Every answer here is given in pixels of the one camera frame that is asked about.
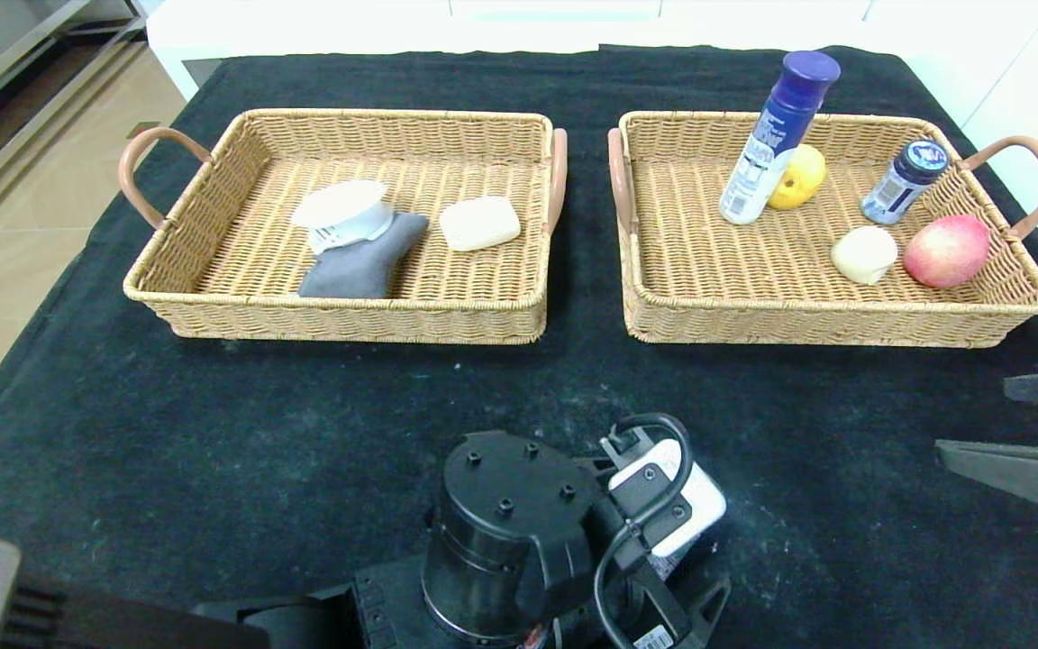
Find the woven tray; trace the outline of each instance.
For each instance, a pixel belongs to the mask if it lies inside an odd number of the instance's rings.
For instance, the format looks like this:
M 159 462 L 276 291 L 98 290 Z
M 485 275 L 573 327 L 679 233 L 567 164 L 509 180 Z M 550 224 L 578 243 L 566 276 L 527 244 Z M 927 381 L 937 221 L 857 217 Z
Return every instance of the woven tray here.
M 758 113 L 632 112 L 609 132 L 611 185 L 627 331 L 653 344 L 991 346 L 1038 314 L 1038 267 L 1020 239 L 1038 209 L 1009 227 L 972 169 L 1009 137 L 961 160 L 922 119 L 818 115 L 804 142 L 827 159 L 827 181 L 799 209 L 765 209 L 733 225 L 718 214 Z M 874 287 L 831 266 L 830 247 L 871 224 L 861 197 L 899 148 L 928 137 L 953 164 L 898 225 L 902 250 L 928 222 L 967 213 L 992 231 L 988 263 L 968 283 L 936 291 L 897 263 Z
M 165 218 L 133 184 L 133 164 L 162 137 L 202 161 Z M 352 178 L 385 182 L 395 210 L 433 222 L 397 267 L 390 299 L 300 298 L 313 258 L 292 211 Z M 547 319 L 565 178 L 566 132 L 537 114 L 268 108 L 240 114 L 211 153 L 149 129 L 119 161 L 124 193 L 156 228 L 124 292 L 187 337 L 529 344 Z M 519 237 L 449 250 L 434 219 L 483 195 L 510 198 Z

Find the gray fabric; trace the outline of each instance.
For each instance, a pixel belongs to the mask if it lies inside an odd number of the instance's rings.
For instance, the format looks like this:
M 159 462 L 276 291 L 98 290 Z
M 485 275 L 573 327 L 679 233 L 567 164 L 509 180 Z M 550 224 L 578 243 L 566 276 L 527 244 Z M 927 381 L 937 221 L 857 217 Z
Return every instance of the gray fabric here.
M 304 298 L 386 298 L 391 267 L 427 231 L 421 214 L 394 214 L 391 227 L 374 242 L 328 248 L 306 271 L 299 287 Z

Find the basket handle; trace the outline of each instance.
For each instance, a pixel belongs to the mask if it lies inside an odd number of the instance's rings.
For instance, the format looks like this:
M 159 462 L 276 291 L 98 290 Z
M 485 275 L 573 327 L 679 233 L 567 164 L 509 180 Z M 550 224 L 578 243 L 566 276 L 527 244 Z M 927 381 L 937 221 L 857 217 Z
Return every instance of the basket handle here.
M 555 233 L 564 212 L 564 193 L 568 190 L 568 132 L 551 132 L 551 205 L 547 208 L 547 234 Z
M 143 152 L 149 145 L 157 142 L 157 140 L 164 139 L 175 140 L 175 142 L 183 144 L 199 161 L 204 161 L 204 163 L 211 161 L 211 153 L 207 148 L 202 147 L 198 142 L 191 140 L 190 137 L 182 134 L 182 132 L 168 127 L 148 128 L 139 135 L 135 135 L 131 143 L 127 144 L 127 148 L 122 151 L 122 156 L 119 157 L 119 188 L 122 189 L 122 195 L 127 196 L 131 205 L 135 206 L 135 209 L 139 210 L 139 214 L 143 215 L 146 222 L 149 222 L 152 227 L 156 229 L 162 227 L 164 218 L 162 218 L 160 211 L 155 209 L 155 206 L 143 196 L 139 188 L 135 187 L 135 163 L 139 161 L 139 157 L 143 155 Z
M 994 156 L 995 154 L 1004 151 L 1004 148 L 1012 146 L 1013 144 L 1018 144 L 1021 145 L 1022 147 L 1026 147 L 1029 152 L 1033 153 L 1035 159 L 1038 160 L 1038 140 L 1036 140 L 1035 137 L 1028 137 L 1027 135 L 1010 135 L 1008 137 L 1005 137 L 1005 139 L 996 140 L 996 142 L 993 143 L 991 146 L 986 146 L 984 148 L 981 148 L 981 151 L 977 153 L 975 156 L 968 157 L 968 159 L 960 161 L 959 167 L 967 169 L 967 171 L 975 171 L 975 169 L 979 165 L 984 164 L 985 161 L 989 159 L 989 157 Z M 1038 225 L 1038 207 L 1037 209 L 1031 210 L 1031 213 L 1028 216 L 1022 217 L 1020 222 L 1017 222 L 1012 227 L 1009 227 L 1008 237 L 1012 237 L 1014 238 L 1014 240 L 1017 240 L 1018 242 L 1018 240 L 1021 240 L 1022 238 L 1027 237 L 1027 235 L 1031 235 L 1031 231 L 1035 229 L 1035 226 L 1037 225 Z
M 611 195 L 619 225 L 631 234 L 631 189 L 627 186 L 627 166 L 623 163 L 623 135 L 618 128 L 606 132 L 606 164 L 611 171 Z

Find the spray can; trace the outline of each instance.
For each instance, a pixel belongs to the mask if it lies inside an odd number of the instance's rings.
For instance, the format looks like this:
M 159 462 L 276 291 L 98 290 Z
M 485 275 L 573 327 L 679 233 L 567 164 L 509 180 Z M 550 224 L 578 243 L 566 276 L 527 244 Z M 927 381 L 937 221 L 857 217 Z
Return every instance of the spray can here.
M 840 63 L 822 52 L 790 52 L 720 196 L 723 218 L 742 225 L 759 218 L 788 168 L 823 94 L 840 79 Z

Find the black tablecloth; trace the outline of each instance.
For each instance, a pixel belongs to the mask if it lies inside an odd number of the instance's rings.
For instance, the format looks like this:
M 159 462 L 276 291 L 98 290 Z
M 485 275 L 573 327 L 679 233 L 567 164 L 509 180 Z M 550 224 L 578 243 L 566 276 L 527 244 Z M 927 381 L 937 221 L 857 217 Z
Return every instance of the black tablecloth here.
M 824 110 L 913 115 L 973 151 L 907 66 L 843 65 Z M 425 543 L 437 467 L 507 428 L 594 451 L 619 417 L 693 431 L 726 490 L 717 646 L 1038 646 L 1038 506 L 945 471 L 932 440 L 1038 444 L 1038 318 L 989 350 L 641 345 L 626 335 L 606 129 L 757 110 L 778 52 L 239 58 L 175 123 L 214 145 L 260 106 L 536 111 L 570 133 L 547 333 L 522 348 L 181 340 L 120 293 L 148 238 L 115 200 L 0 367 L 0 536 L 47 576 L 155 603 L 311 591 Z M 169 206 L 196 163 L 156 147 Z M 1021 211 L 989 171 L 1009 218 Z M 1029 246 L 1038 262 L 1038 235 Z

